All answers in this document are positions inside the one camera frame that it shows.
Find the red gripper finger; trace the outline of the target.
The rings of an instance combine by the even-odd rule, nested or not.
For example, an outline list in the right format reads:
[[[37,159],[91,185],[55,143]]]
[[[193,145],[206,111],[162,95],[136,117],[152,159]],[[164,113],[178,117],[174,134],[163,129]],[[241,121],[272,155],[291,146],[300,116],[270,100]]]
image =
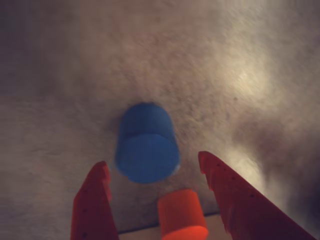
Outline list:
[[[220,158],[200,151],[198,161],[214,192],[225,231],[234,240],[314,239]]]
[[[118,240],[110,207],[111,180],[105,161],[96,163],[73,200],[72,240]]]

